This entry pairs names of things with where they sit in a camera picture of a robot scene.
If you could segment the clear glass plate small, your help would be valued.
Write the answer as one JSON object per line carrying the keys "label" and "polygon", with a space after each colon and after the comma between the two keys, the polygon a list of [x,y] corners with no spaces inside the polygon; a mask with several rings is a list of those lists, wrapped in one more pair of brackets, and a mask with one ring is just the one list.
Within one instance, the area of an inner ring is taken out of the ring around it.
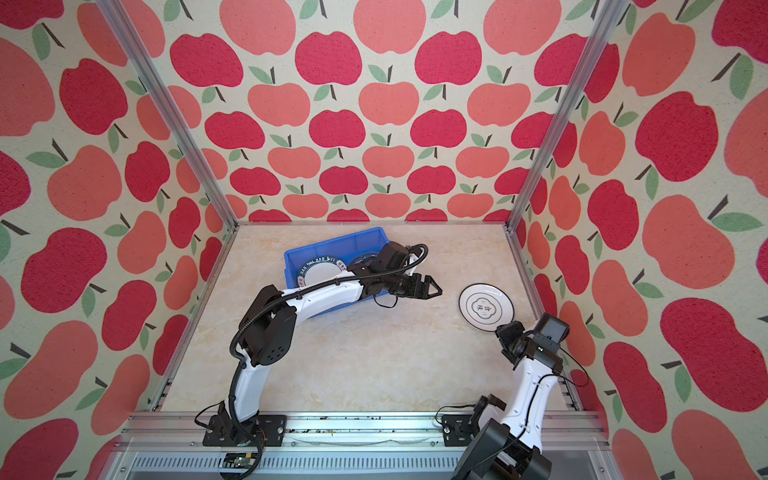
{"label": "clear glass plate small", "polygon": [[364,264],[367,261],[373,260],[378,256],[377,252],[367,252],[361,255],[358,255],[357,257],[353,258],[350,263],[348,264],[349,268],[352,268],[359,264]]}

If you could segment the large green rimmed plate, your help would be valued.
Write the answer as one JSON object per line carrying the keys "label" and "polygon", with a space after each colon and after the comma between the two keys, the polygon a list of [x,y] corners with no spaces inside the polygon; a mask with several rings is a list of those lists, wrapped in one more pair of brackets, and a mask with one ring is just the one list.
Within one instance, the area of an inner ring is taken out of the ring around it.
{"label": "large green rimmed plate", "polygon": [[333,256],[319,256],[307,261],[297,273],[296,282],[300,288],[333,279],[347,270],[341,259]]}

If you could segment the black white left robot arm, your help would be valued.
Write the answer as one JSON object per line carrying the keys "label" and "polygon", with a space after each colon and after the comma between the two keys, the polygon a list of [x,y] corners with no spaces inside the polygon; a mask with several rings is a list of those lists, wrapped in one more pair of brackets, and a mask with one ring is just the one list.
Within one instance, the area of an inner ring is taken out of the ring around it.
{"label": "black white left robot arm", "polygon": [[309,286],[279,290],[268,285],[257,294],[229,344],[237,360],[228,393],[205,429],[205,446],[258,446],[270,439],[258,425],[260,402],[273,364],[289,352],[303,322],[382,293],[395,299],[429,300],[442,294],[430,275],[416,268],[429,254],[425,244],[389,242],[372,258],[352,264],[333,277]]}

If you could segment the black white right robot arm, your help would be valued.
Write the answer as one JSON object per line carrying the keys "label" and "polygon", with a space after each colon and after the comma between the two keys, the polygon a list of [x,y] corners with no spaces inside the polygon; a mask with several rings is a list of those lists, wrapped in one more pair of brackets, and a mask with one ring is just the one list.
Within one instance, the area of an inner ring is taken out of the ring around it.
{"label": "black white right robot arm", "polygon": [[481,397],[459,431],[471,441],[454,470],[455,479],[481,479],[497,468],[516,479],[547,479],[552,463],[542,454],[544,413],[563,360],[558,355],[570,327],[548,313],[531,330],[513,321],[496,328],[502,355],[513,366],[512,395]]}

